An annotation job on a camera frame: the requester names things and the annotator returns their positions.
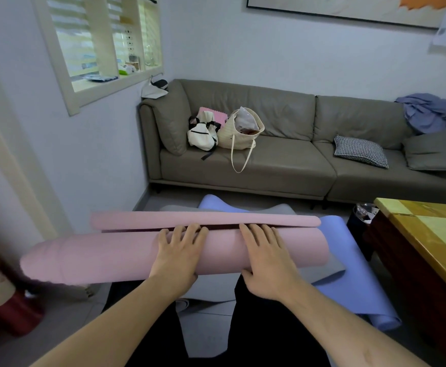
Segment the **leather sofa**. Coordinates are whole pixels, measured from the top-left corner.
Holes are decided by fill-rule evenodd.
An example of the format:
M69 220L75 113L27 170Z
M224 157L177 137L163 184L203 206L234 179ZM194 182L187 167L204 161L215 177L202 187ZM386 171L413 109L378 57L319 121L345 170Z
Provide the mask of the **leather sofa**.
M315 96L264 87L173 80L169 94L138 107L150 182L347 203L376 197L446 203L446 172L410 170L402 141L413 132L403 105L379 100ZM188 119L200 107L232 113L253 109L266 130L241 174L230 150L206 154L187 143ZM389 169L334 156L335 135L374 141ZM248 150L234 151L235 168Z

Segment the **window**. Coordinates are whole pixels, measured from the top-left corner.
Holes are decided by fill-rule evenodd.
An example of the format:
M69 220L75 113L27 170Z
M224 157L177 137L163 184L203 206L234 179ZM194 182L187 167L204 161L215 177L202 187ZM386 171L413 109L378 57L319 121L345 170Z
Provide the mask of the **window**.
M71 115L79 107L162 72L158 0L34 0ZM120 75L130 64L135 73ZM94 83L86 75L119 77Z

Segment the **black pants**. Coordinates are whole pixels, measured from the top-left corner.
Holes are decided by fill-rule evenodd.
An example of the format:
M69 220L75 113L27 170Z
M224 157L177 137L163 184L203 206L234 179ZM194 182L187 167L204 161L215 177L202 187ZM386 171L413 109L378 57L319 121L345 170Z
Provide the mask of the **black pants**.
M103 311L141 282L113 283ZM330 366L324 349L280 302L251 294L242 276L235 287L235 296L237 303L231 319L228 349L217 357L191 359L191 362L281 360L316 367ZM154 359L160 362L188 358L176 304L172 303L150 328L126 366L140 366Z

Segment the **yellow tabletop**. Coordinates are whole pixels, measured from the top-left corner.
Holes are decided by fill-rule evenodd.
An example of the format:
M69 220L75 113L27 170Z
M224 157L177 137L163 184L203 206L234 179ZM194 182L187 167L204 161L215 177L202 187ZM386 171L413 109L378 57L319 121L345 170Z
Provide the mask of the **yellow tabletop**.
M374 202L446 282L446 204L387 198Z

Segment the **tote bag strap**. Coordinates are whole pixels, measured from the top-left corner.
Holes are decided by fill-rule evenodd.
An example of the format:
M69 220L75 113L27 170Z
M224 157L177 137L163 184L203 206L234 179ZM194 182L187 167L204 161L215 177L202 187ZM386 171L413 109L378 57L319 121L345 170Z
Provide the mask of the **tote bag strap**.
M242 167L242 169L241 169L240 171L237 171L237 170L235 169L235 166L233 166L233 147L234 147L234 146L235 146L235 135L232 136L232 140L231 140L231 165L232 165L232 167L233 167L233 170L235 170L235 172L236 172L237 174L239 174L239 173L241 173L242 171L244 171L245 166L247 166L247 162L248 162L248 160L250 159L251 154L252 154L252 149L255 148L255 139L252 141L251 150L248 152L248 156L247 156L247 159L245 160L245 164L244 164L244 166Z

